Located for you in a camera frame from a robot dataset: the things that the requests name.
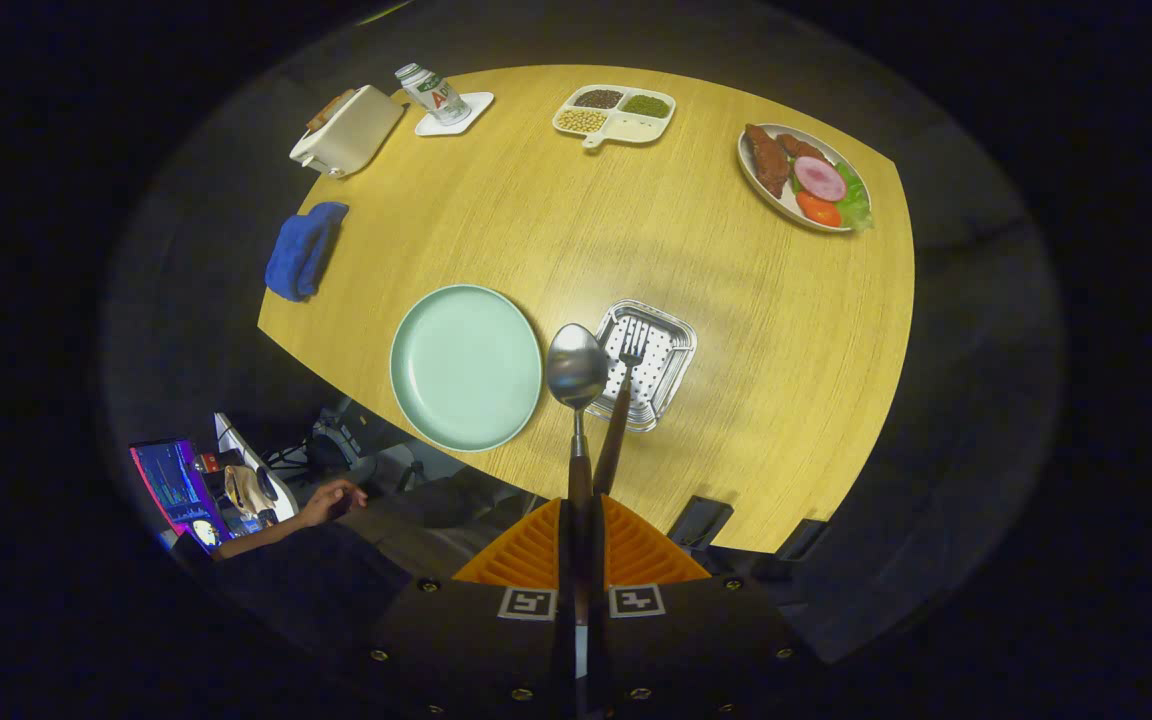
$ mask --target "round plate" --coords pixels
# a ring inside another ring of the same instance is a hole
[[[756,126],[767,131],[773,141],[778,136],[783,135],[783,132],[789,132],[791,136],[799,138],[799,141],[812,143],[814,149],[820,151],[820,154],[833,164],[847,162],[847,159],[840,154],[835,149],[829,147],[827,143],[819,141],[808,132],[803,132],[799,129],[794,129],[788,126],[778,126],[776,123],[755,123]],[[767,188],[763,187],[763,183],[758,182],[755,176],[755,152],[750,147],[750,142],[745,138],[745,131],[740,131],[740,137],[736,138],[736,157],[740,158],[740,167],[745,170],[745,179],[748,179],[749,184],[755,188],[757,192],[764,200],[771,202],[773,209],[780,210],[781,213],[787,214],[790,219],[797,220],[799,223],[804,223],[809,228],[818,229],[819,232],[851,232],[851,228],[831,228],[828,225],[821,225],[814,220],[809,220],[806,215],[803,214],[803,209],[799,209],[799,204],[794,199],[794,192],[790,188],[794,187],[794,181],[788,179],[785,181],[785,190],[781,191],[781,199],[778,200],[776,196],[767,191]],[[861,179],[859,170],[856,170],[855,165],[847,162],[849,167],[856,172],[856,177]],[[861,187],[865,185],[865,179],[861,179]],[[865,194],[869,194],[869,188],[865,187]],[[874,196],[869,196],[869,211],[873,213],[874,209]]]
[[[448,450],[490,450],[526,425],[540,400],[540,347],[499,291],[453,285],[403,316],[389,382],[404,418]]]

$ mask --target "metal strainer tray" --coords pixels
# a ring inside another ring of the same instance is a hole
[[[621,379],[626,377],[626,364],[621,363],[621,341],[626,338],[628,324],[635,319],[647,325],[647,346],[643,364],[634,370],[630,378],[632,391],[626,429],[645,433],[657,427],[669,401],[679,392],[682,374],[687,372],[687,365],[691,364],[691,356],[696,353],[696,331],[675,316],[637,300],[622,300],[612,305],[594,332],[598,343],[607,353],[609,369],[602,395],[585,410],[596,418],[612,419],[616,393],[621,389]]]

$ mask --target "desk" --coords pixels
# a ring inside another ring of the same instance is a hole
[[[319,293],[265,293],[259,327],[349,397],[408,432],[389,386],[403,313],[440,286],[509,297],[540,347],[592,329],[619,300],[695,327],[698,351],[660,425],[627,434],[617,500],[668,530],[691,495],[732,503],[714,539],[774,551],[801,520],[828,520],[872,450],[896,391],[914,309],[914,236],[895,165],[795,109],[654,70],[538,65],[452,78],[497,100],[463,136],[416,137],[410,108],[355,176],[319,179],[349,214]],[[575,88],[672,94],[660,141],[596,154],[550,127]],[[402,91],[394,94],[406,101]],[[804,129],[865,179],[874,228],[821,234],[764,205],[741,176],[745,122]],[[586,424],[591,455],[607,424]],[[541,397],[510,442],[452,454],[541,497],[562,497],[571,411]]]

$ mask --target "computer monitor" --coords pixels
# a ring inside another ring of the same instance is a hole
[[[194,467],[194,448],[185,438],[157,439],[128,446],[150,497],[177,535],[189,535],[212,552],[233,536],[217,502]]]

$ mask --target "toaster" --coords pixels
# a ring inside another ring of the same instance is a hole
[[[349,97],[324,127],[302,135],[288,156],[302,168],[346,177],[367,167],[402,114],[402,105],[366,85]]]

